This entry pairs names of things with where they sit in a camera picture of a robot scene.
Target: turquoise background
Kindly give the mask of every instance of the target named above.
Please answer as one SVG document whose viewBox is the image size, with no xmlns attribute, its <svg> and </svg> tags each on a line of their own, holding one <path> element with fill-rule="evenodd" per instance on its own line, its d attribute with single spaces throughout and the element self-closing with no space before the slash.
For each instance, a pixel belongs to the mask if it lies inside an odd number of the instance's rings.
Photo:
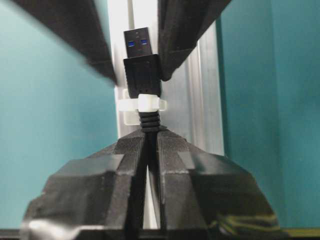
<svg viewBox="0 0 320 240">
<path fill-rule="evenodd" d="M 97 1 L 108 38 L 107 5 Z M 117 139 L 114 90 L 10 1 L 0 0 L 0 228 L 18 228 L 47 177 Z"/>
<path fill-rule="evenodd" d="M 284 227 L 320 227 L 320 1 L 233 0 L 217 22 L 227 155 Z"/>
</svg>

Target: black usb plug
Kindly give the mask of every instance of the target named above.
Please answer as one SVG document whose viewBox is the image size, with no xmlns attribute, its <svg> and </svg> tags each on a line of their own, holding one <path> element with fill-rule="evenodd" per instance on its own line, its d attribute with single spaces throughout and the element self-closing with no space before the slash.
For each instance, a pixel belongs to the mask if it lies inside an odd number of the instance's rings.
<svg viewBox="0 0 320 240">
<path fill-rule="evenodd" d="M 126 53 L 124 67 L 130 98 L 139 94 L 161 96 L 162 72 L 157 54 L 152 54 L 148 28 L 124 32 Z"/>
</svg>

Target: white plastic clip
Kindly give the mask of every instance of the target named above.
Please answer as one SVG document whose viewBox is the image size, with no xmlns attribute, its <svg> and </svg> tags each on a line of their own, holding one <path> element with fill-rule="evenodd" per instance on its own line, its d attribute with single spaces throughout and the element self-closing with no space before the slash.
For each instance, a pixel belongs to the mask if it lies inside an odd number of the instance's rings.
<svg viewBox="0 0 320 240">
<path fill-rule="evenodd" d="M 152 113 L 167 109 L 167 101 L 154 94 L 139 94 L 138 98 L 129 98 L 128 89 L 124 89 L 122 95 L 124 99 L 117 101 L 117 108 L 124 112 L 123 120 L 127 126 L 140 125 L 138 112 Z"/>
</svg>

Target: cable strain relief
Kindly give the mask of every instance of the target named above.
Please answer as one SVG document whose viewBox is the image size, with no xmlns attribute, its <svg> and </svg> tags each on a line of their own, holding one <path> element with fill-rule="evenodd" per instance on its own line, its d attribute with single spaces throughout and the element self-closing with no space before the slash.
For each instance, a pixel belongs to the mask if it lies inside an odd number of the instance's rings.
<svg viewBox="0 0 320 240">
<path fill-rule="evenodd" d="M 144 133 L 160 131 L 159 111 L 139 112 L 140 126 Z"/>
</svg>

